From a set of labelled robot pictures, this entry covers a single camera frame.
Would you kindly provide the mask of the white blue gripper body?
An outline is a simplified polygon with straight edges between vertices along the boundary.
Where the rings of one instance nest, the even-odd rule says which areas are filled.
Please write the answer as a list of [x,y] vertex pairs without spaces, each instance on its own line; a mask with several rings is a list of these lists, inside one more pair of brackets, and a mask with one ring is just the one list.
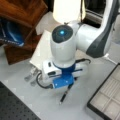
[[45,60],[42,65],[42,78],[44,83],[51,83],[53,88],[61,88],[72,84],[76,78],[86,75],[89,59],[78,59],[69,68],[58,68],[52,60]]

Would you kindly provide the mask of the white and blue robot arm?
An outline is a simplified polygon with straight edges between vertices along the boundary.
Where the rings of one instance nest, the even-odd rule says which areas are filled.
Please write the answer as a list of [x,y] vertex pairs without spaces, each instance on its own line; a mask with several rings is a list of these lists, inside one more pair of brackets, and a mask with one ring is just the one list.
[[80,50],[92,58],[103,57],[109,50],[113,26],[118,14],[119,0],[106,0],[99,28],[82,21],[70,21],[57,26],[50,35],[52,56],[42,64],[46,89],[70,86],[87,70],[85,59],[76,59]]

